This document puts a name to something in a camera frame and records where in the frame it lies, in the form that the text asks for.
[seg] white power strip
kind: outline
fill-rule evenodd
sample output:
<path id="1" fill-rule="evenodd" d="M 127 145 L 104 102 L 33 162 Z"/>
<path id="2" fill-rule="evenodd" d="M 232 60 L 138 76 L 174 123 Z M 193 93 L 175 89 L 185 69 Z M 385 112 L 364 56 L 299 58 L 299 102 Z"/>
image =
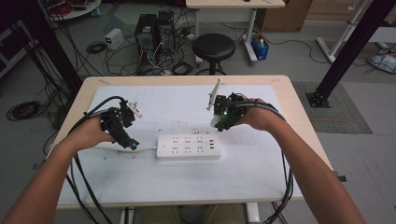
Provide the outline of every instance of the white power strip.
<path id="1" fill-rule="evenodd" d="M 215 133 L 161 134 L 158 138 L 160 160 L 217 160 L 220 154 L 220 140 Z"/>

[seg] black stool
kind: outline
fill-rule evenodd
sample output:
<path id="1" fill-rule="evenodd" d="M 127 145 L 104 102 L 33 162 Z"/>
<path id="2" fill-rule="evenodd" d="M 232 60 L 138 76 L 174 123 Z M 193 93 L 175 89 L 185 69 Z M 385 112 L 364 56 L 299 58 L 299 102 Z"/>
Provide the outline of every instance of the black stool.
<path id="1" fill-rule="evenodd" d="M 209 71 L 209 75 L 215 75 L 216 71 L 226 75 L 222 71 L 220 62 L 233 56 L 235 43 L 227 35 L 200 35 L 192 43 L 192 51 L 194 51 L 196 56 L 210 63 L 208 69 L 200 70 L 195 75 L 199 75 L 204 71 Z"/>

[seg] human arm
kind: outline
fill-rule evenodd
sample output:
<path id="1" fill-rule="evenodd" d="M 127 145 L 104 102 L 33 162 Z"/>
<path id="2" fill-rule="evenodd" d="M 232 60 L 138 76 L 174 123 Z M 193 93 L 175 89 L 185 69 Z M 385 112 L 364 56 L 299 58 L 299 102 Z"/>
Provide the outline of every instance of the human arm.
<path id="1" fill-rule="evenodd" d="M 100 142 L 113 141 L 100 128 L 100 118 L 88 119 L 66 136 L 49 154 L 3 223 L 53 223 L 56 205 L 73 156 Z"/>
<path id="2" fill-rule="evenodd" d="M 275 113 L 250 107 L 237 124 L 267 131 L 279 143 L 318 223 L 365 223 L 344 186 L 318 154 Z"/>

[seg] hand-mounted device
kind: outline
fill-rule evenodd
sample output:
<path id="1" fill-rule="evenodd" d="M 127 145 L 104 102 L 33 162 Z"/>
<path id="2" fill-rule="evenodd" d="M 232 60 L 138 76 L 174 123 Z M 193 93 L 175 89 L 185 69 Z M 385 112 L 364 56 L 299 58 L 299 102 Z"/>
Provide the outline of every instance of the hand-mounted device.
<path id="1" fill-rule="evenodd" d="M 107 110 L 97 111 L 102 105 L 114 99 L 120 100 L 120 108 L 110 107 Z M 136 115 L 138 118 L 142 117 L 136 105 L 136 102 L 128 103 L 128 101 L 119 96 L 107 98 L 92 111 L 85 113 L 84 117 L 76 123 L 70 132 L 77 128 L 77 126 L 86 119 L 100 116 L 102 119 L 102 131 L 111 134 L 111 136 L 116 140 L 115 142 L 120 144 L 120 146 L 124 148 L 130 147 L 132 150 L 135 150 L 139 143 L 131 138 L 128 133 L 125 132 L 124 128 L 128 128 L 132 125 L 132 122 L 134 121 L 134 115 Z"/>
<path id="2" fill-rule="evenodd" d="M 271 104 L 258 102 L 257 99 L 251 101 L 241 93 L 231 93 L 228 97 L 218 95 L 221 84 L 222 79 L 220 78 L 213 91 L 209 93 L 209 106 L 206 108 L 210 111 L 211 107 L 214 106 L 214 117 L 210 121 L 210 125 L 217 128 L 219 132 L 229 130 L 233 127 L 246 114 L 248 106 L 258 106 L 268 109 L 280 118 L 285 119 Z"/>

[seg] rug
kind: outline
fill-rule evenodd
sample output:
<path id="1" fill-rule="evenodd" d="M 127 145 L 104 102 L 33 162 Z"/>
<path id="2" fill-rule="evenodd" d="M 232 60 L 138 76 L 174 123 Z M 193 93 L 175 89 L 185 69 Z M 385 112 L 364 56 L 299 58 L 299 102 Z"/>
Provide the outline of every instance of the rug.
<path id="1" fill-rule="evenodd" d="M 311 107 L 305 94 L 312 93 L 318 82 L 292 82 L 304 110 L 317 133 L 373 133 L 341 83 L 329 97 L 330 108 Z"/>

